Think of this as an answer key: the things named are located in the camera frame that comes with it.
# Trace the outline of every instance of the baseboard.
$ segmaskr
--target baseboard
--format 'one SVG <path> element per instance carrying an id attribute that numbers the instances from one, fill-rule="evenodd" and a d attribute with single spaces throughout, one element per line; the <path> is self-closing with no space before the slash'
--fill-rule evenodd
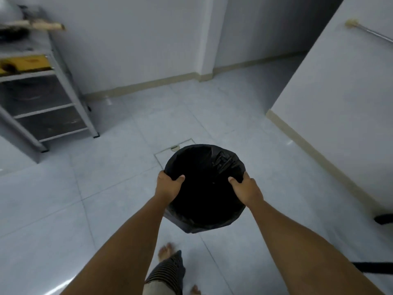
<path id="1" fill-rule="evenodd" d="M 334 164 L 328 161 L 318 150 L 316 150 L 310 143 L 308 143 L 301 135 L 299 135 L 293 128 L 286 124 L 279 116 L 272 110 L 268 110 L 266 117 L 270 119 L 283 133 L 292 139 L 300 148 L 303 149 L 309 156 L 311 156 L 318 164 L 328 171 L 334 178 L 341 182 L 350 193 L 357 198 L 370 212 L 372 217 L 380 214 L 388 213 L 370 194 L 361 189 L 355 182 L 353 182 L 347 175 L 339 170 Z"/>
<path id="2" fill-rule="evenodd" d="M 233 64 L 233 65 L 229 65 L 229 66 L 214 68 L 213 73 L 211 73 L 211 74 L 201 75 L 197 72 L 191 72 L 189 74 L 181 74 L 181 75 L 176 75 L 174 77 L 167 77 L 164 79 L 158 79 L 158 80 L 139 83 L 139 84 L 117 87 L 117 88 L 109 89 L 109 90 L 87 93 L 83 97 L 87 101 L 94 101 L 94 100 L 104 99 L 107 97 L 122 96 L 122 95 L 130 94 L 130 93 L 133 93 L 136 91 L 140 91 L 140 90 L 145 90 L 145 89 L 159 87 L 159 86 L 168 85 L 168 84 L 174 84 L 174 83 L 188 81 L 188 80 L 192 80 L 192 79 L 196 79 L 197 81 L 204 82 L 204 81 L 209 81 L 209 80 L 213 79 L 213 76 L 215 74 L 220 74 L 222 72 L 226 72 L 226 71 L 230 71 L 230 70 L 238 69 L 238 68 L 244 68 L 244 67 L 248 67 L 248 66 L 252 66 L 252 65 L 256 65 L 256 64 L 267 63 L 270 61 L 289 58 L 289 57 L 293 57 L 293 56 L 297 56 L 297 55 L 305 55 L 305 54 L 307 54 L 307 51 L 299 51 L 299 52 L 295 52 L 295 53 L 283 54 L 283 55 L 269 57 L 269 58 L 265 58 L 265 59 L 252 60 L 252 61 L 237 63 L 237 64 Z"/>
<path id="3" fill-rule="evenodd" d="M 271 62 L 274 60 L 285 59 L 285 58 L 300 56 L 300 55 L 307 55 L 307 53 L 308 53 L 308 51 L 298 51 L 298 52 L 294 52 L 294 53 L 281 54 L 279 56 L 251 60 L 251 61 L 236 63 L 236 64 L 232 64 L 232 65 L 227 65 L 227 66 L 215 67 L 215 68 L 213 68 L 213 74 L 216 75 L 216 74 L 231 71 L 234 69 L 245 68 L 245 67 L 250 67 L 253 65 L 257 65 L 257 64 L 268 63 L 268 62 Z"/>

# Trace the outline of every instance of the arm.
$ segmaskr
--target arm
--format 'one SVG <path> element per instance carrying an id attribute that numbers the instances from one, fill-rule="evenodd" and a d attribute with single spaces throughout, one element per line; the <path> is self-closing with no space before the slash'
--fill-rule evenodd
<path id="1" fill-rule="evenodd" d="M 242 183 L 229 183 L 251 210 L 291 295 L 382 294 L 325 239 L 266 203 L 247 172 Z"/>
<path id="2" fill-rule="evenodd" d="M 165 208 L 184 179 L 172 181 L 161 171 L 154 197 L 109 238 L 62 295 L 142 294 Z"/>

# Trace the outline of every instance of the floor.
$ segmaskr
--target floor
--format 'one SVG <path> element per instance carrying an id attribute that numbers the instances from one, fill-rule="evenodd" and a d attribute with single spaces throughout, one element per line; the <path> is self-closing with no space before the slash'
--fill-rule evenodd
<path id="1" fill-rule="evenodd" d="M 269 203 L 351 261 L 393 261 L 390 232 L 264 116 L 301 61 L 91 103 L 100 138 L 55 140 L 40 164 L 0 177 L 1 293 L 59 294 L 153 195 L 168 159 L 162 151 L 183 142 L 237 153 Z M 193 284 L 206 295 L 287 294 L 248 209 L 230 226 L 199 234 L 163 219 L 157 248 L 166 242 L 183 251 L 184 294 Z M 155 255 L 150 268 L 157 263 Z M 390 277 L 368 277 L 393 294 Z"/>

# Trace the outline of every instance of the trash can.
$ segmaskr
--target trash can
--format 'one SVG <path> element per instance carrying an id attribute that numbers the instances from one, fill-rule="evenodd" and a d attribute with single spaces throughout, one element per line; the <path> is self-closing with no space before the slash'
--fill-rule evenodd
<path id="1" fill-rule="evenodd" d="M 245 170 L 235 153 L 215 145 L 180 149 L 164 171 L 172 180 L 185 175 L 185 181 L 164 216 L 186 233 L 230 225 L 245 206 L 235 195 L 228 177 L 242 182 Z"/>

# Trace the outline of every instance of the metal shelf rack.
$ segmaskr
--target metal shelf rack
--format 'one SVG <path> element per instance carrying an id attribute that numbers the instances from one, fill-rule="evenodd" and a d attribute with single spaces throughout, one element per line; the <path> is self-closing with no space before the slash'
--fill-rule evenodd
<path id="1" fill-rule="evenodd" d="M 28 8 L 25 13 L 41 16 L 39 9 Z M 29 58 L 38 58 L 38 64 L 43 60 L 47 65 L 17 72 L 2 69 L 4 62 L 12 64 Z M 34 82 L 26 85 L 27 79 Z M 39 96 L 29 98 L 34 93 Z M 48 32 L 31 31 L 24 40 L 0 45 L 0 116 L 38 150 L 48 150 L 43 142 L 83 130 L 99 137 L 88 111 Z"/>

